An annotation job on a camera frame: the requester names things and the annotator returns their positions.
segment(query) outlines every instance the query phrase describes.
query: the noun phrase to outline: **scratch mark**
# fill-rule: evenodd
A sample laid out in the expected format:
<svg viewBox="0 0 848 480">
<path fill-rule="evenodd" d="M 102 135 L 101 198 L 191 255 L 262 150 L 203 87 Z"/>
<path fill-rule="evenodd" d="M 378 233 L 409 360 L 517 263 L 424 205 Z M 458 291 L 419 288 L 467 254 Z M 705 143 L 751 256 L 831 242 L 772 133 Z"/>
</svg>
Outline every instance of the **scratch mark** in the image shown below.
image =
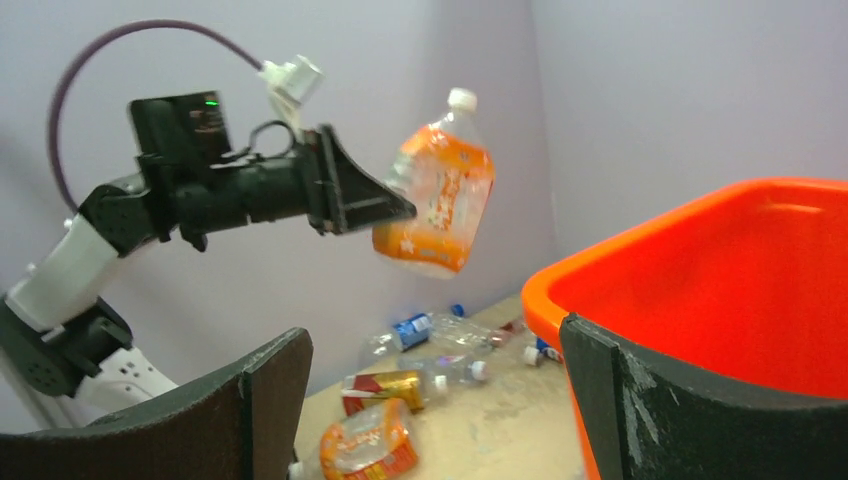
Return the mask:
<svg viewBox="0 0 848 480">
<path fill-rule="evenodd" d="M 516 418 L 521 412 L 526 409 L 526 406 L 514 406 L 512 404 L 499 401 L 498 407 L 493 410 L 486 410 L 484 412 L 484 420 L 487 422 L 497 422 L 507 418 Z"/>
<path fill-rule="evenodd" d="M 514 383 L 509 382 L 507 380 L 503 380 L 503 379 L 500 380 L 500 385 L 501 385 L 501 387 L 503 387 L 504 391 L 508 394 L 515 394 L 515 393 L 518 393 L 518 392 L 521 391 L 520 387 L 518 387 Z"/>
<path fill-rule="evenodd" d="M 589 477 L 586 476 L 586 467 L 581 465 L 580 468 L 578 468 L 577 471 L 574 473 L 574 476 L 571 480 L 587 480 L 588 478 Z"/>
<path fill-rule="evenodd" d="M 627 368 L 630 370 L 630 375 L 633 377 L 633 383 L 636 384 L 636 390 L 643 392 L 657 386 L 657 382 L 645 366 L 636 359 L 633 355 L 624 354 L 624 360 L 627 362 Z"/>
<path fill-rule="evenodd" d="M 657 430 L 657 424 L 654 423 L 654 418 L 651 417 L 651 414 L 648 413 L 648 408 L 645 407 L 645 404 L 642 402 L 642 399 L 633 392 L 630 392 L 631 400 L 633 401 L 633 405 L 636 407 L 636 411 L 639 412 L 639 417 L 642 418 L 642 421 L 645 422 L 645 428 L 648 430 L 648 434 L 651 436 L 651 440 L 654 441 L 657 445 L 660 443 L 660 434 Z"/>
<path fill-rule="evenodd" d="M 627 450 L 636 465 L 642 465 L 642 447 L 639 445 L 639 436 L 636 429 L 639 425 L 636 420 L 636 408 L 633 406 L 630 390 L 624 390 L 624 426 L 627 430 Z"/>
</svg>

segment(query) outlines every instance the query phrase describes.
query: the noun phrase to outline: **wooden table surface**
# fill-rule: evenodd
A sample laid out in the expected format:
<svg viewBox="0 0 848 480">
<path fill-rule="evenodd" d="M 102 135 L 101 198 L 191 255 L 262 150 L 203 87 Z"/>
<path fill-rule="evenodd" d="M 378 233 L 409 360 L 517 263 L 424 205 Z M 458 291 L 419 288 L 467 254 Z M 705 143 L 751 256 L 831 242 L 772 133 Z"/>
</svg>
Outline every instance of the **wooden table surface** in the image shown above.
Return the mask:
<svg viewBox="0 0 848 480">
<path fill-rule="evenodd" d="M 510 297 L 472 318 L 497 327 L 521 315 L 519 296 Z M 437 354 L 427 345 L 418 351 Z M 441 405 L 415 416 L 414 434 L 421 461 L 403 480 L 520 480 L 581 478 L 582 457 L 562 365 L 544 360 L 539 368 L 516 359 L 493 368 L 488 385 L 449 395 Z M 366 371 L 393 370 L 386 359 Z M 317 471 L 318 440 L 344 418 L 340 385 L 307 398 L 295 442 L 310 480 Z"/>
</svg>

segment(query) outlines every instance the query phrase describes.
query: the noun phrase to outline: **white wall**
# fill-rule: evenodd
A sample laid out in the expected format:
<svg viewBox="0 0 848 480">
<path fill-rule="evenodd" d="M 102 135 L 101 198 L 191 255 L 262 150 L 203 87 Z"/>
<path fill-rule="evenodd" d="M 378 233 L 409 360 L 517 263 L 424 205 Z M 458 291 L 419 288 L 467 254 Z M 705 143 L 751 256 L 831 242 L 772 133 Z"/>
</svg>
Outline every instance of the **white wall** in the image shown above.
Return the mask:
<svg viewBox="0 0 848 480">
<path fill-rule="evenodd" d="M 533 10 L 561 255 L 742 179 L 848 176 L 848 2 Z"/>
<path fill-rule="evenodd" d="M 0 6 L 0 287 L 11 286 L 62 234 L 67 212 L 52 186 L 44 140 L 49 93 L 60 72 L 105 30 L 154 17 L 216 28 L 261 59 L 281 63 L 297 53 L 309 56 L 328 78 L 307 105 L 305 121 L 333 123 L 348 152 L 378 176 L 404 138 L 444 110 L 450 87 L 472 88 L 480 97 L 480 129 L 499 169 L 471 262 L 451 282 L 416 278 L 384 264 L 371 253 L 368 234 L 321 239 L 303 218 L 212 235 L 203 255 L 180 241 L 148 253 L 105 298 L 176 381 L 304 326 L 315 342 L 314 390 L 350 372 L 365 334 L 393 318 L 455 301 L 479 309 L 516 292 L 554 259 L 529 3 L 237 5 L 50 0 Z M 255 73 L 197 35 L 145 32 L 97 56 L 73 88 L 63 121 L 62 152 L 76 198 L 134 171 L 136 150 L 125 114 L 130 100 L 204 89 L 221 91 L 235 143 L 271 118 Z M 0 430 L 10 415 L 3 410 Z"/>
<path fill-rule="evenodd" d="M 28 433 L 39 429 L 38 421 L 30 414 L 23 400 L 0 375 L 0 432 Z"/>
</svg>

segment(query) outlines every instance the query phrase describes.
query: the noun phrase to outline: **orange bottle label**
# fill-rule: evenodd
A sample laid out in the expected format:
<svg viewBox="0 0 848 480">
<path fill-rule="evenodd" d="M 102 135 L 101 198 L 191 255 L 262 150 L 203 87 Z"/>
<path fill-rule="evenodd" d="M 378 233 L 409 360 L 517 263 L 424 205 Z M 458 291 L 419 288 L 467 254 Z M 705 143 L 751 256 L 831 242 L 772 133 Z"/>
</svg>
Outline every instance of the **orange bottle label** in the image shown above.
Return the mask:
<svg viewBox="0 0 848 480">
<path fill-rule="evenodd" d="M 421 128 L 400 150 L 411 162 L 410 175 L 427 176 L 412 182 L 415 191 L 408 195 L 418 215 L 376 227 L 374 250 L 398 260 L 431 263 L 458 272 L 471 253 L 479 222 L 473 217 L 482 214 L 463 211 L 467 202 L 461 206 L 458 199 L 462 194 L 482 194 L 485 206 L 495 179 L 489 154 L 431 126 Z"/>
<path fill-rule="evenodd" d="M 409 441 L 404 441 L 379 462 L 369 465 L 358 472 L 345 474 L 343 480 L 388 480 L 406 472 L 418 463 L 418 454 Z"/>
</svg>

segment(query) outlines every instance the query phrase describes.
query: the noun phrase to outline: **crushed plastic bottle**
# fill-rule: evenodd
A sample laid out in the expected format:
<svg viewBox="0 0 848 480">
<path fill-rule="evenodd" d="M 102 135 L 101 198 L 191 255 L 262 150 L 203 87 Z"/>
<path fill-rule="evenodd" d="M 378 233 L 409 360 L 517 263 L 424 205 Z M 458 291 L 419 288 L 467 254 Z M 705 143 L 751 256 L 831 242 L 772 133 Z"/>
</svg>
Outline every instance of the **crushed plastic bottle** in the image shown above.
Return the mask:
<svg viewBox="0 0 848 480">
<path fill-rule="evenodd" d="M 400 370 L 417 370 L 428 378 L 442 375 L 448 386 L 479 385 L 489 379 L 486 362 L 471 355 L 442 355 L 435 357 L 398 357 Z"/>
<path fill-rule="evenodd" d="M 460 304 L 451 305 L 449 315 L 461 318 L 465 309 Z M 381 358 L 402 353 L 430 339 L 433 320 L 448 315 L 444 313 L 419 313 L 402 322 L 395 323 L 388 331 L 374 335 L 365 344 L 363 367 L 370 366 Z"/>
<path fill-rule="evenodd" d="M 416 273 L 453 278 L 471 245 L 495 181 L 495 166 L 474 125 L 477 96 L 454 88 L 450 111 L 403 146 L 386 185 L 415 204 L 416 218 L 375 227 L 374 251 Z"/>
<path fill-rule="evenodd" d="M 496 348 L 503 347 L 512 338 L 517 337 L 527 330 L 527 324 L 524 322 L 524 317 L 520 316 L 510 320 L 509 322 L 496 328 L 489 335 L 489 342 Z"/>
<path fill-rule="evenodd" d="M 334 480 L 392 479 L 415 467 L 419 456 L 409 408 L 399 399 L 330 425 L 319 453 L 324 477 Z"/>
<path fill-rule="evenodd" d="M 389 398 L 400 398 L 417 412 L 448 394 L 448 378 L 418 370 L 362 373 L 342 381 L 342 405 L 353 415 Z"/>
<path fill-rule="evenodd" d="M 495 348 L 493 330 L 454 315 L 431 318 L 430 341 L 454 355 L 485 355 Z"/>
</svg>

